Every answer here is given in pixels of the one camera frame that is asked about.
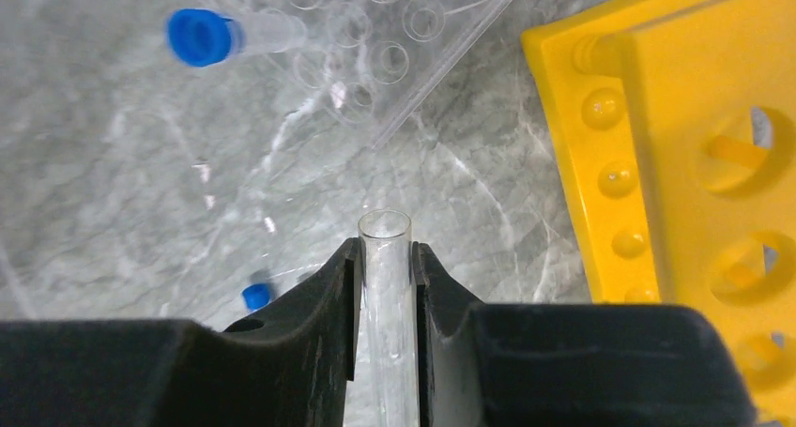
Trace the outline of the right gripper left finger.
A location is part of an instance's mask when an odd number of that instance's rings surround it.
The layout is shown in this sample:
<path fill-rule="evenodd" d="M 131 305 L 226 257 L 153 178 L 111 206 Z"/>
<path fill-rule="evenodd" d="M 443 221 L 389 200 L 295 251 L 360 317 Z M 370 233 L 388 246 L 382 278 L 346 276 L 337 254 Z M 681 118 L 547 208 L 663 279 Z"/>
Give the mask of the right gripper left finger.
<path fill-rule="evenodd" d="M 360 243 L 223 331 L 189 319 L 5 321 L 5 426 L 339 426 Z"/>

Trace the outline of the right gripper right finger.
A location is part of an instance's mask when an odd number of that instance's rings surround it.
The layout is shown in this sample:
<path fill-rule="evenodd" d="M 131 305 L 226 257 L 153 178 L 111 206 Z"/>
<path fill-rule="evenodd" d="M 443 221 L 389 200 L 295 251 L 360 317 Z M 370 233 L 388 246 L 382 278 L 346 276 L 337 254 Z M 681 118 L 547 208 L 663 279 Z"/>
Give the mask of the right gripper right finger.
<path fill-rule="evenodd" d="M 424 243 L 417 281 L 424 426 L 752 426 L 716 329 L 660 304 L 497 304 Z"/>

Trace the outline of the clear test tube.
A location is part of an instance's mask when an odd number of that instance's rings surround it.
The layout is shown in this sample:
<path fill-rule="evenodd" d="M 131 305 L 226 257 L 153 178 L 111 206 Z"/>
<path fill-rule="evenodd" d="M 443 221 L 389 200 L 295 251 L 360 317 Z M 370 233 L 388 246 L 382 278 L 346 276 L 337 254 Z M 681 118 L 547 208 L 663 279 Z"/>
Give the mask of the clear test tube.
<path fill-rule="evenodd" d="M 420 424 L 412 221 L 380 209 L 358 222 L 364 310 L 378 426 Z"/>

